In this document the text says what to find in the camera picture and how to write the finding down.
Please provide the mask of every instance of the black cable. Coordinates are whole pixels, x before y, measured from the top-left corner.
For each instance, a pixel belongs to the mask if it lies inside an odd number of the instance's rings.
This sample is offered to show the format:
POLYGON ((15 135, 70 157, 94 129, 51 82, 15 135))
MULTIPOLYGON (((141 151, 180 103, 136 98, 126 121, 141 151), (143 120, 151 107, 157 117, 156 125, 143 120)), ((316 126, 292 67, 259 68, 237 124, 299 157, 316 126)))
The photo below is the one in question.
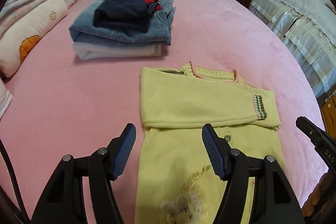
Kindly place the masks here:
POLYGON ((26 211, 26 208, 25 208, 25 205, 23 204, 23 200, 22 200, 22 196, 20 194, 20 189, 19 189, 19 185, 17 183, 17 180, 16 180, 16 176, 15 176, 15 172, 14 172, 14 169, 13 169, 13 165, 11 163, 11 160, 8 156, 8 153, 0 139, 0 152, 1 152, 1 155, 6 163, 6 166, 7 166, 7 169, 8 169, 8 173, 10 175, 10 179, 12 181, 12 185, 13 185, 13 189, 14 189, 14 193, 15 193, 15 197, 16 197, 16 200, 17 200, 17 203, 19 205, 19 208, 20 208, 20 211, 22 213, 22 217, 25 221, 25 224, 29 224, 30 223, 30 219, 28 217, 28 214, 27 214, 27 211, 26 211))

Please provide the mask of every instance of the striped cuff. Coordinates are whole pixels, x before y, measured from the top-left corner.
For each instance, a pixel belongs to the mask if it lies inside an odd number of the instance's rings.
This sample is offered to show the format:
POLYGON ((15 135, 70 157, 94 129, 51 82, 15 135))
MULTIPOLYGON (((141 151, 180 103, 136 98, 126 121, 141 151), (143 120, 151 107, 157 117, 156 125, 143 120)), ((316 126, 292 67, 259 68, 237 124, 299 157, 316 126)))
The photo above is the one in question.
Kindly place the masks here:
POLYGON ((258 120, 267 118, 267 113, 265 112, 265 108, 263 104, 263 98, 260 95, 253 95, 252 100, 253 100, 254 111, 259 117, 258 120))

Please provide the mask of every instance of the white lace fabric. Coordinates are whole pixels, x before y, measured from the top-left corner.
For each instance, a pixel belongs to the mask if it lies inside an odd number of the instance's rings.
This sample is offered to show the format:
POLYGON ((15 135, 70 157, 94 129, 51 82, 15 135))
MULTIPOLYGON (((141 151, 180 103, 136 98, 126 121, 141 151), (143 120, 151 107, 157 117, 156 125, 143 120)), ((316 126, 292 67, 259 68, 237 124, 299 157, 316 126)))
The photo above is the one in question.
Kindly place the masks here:
POLYGON ((279 0, 310 18, 336 46, 336 15, 318 0, 279 0))

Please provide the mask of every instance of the white folded cloth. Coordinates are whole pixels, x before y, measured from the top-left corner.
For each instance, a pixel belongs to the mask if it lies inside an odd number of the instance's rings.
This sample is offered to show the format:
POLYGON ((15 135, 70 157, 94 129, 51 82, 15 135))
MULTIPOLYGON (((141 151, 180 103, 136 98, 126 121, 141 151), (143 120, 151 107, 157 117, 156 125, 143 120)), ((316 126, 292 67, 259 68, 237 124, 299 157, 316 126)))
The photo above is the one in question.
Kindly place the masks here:
POLYGON ((0 120, 9 104, 13 99, 13 95, 7 90, 5 84, 0 79, 0 120))
POLYGON ((161 56, 161 45, 112 47, 86 42, 75 42, 73 43, 72 48, 81 60, 161 56))

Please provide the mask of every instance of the flower embroidery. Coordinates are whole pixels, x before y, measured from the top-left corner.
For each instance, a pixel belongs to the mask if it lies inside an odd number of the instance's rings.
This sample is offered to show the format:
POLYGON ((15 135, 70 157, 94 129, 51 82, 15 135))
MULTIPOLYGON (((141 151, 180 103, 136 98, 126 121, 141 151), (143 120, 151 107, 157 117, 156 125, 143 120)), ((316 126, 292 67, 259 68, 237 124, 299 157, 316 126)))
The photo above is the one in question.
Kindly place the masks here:
POLYGON ((56 20, 56 15, 57 13, 55 13, 54 11, 51 12, 50 16, 50 20, 56 20))
POLYGON ((167 224, 196 224, 205 223, 208 214, 206 201, 199 187, 199 179, 206 172, 211 171, 208 165, 200 173, 194 173, 185 183, 182 195, 173 202, 163 202, 161 210, 166 213, 167 224))

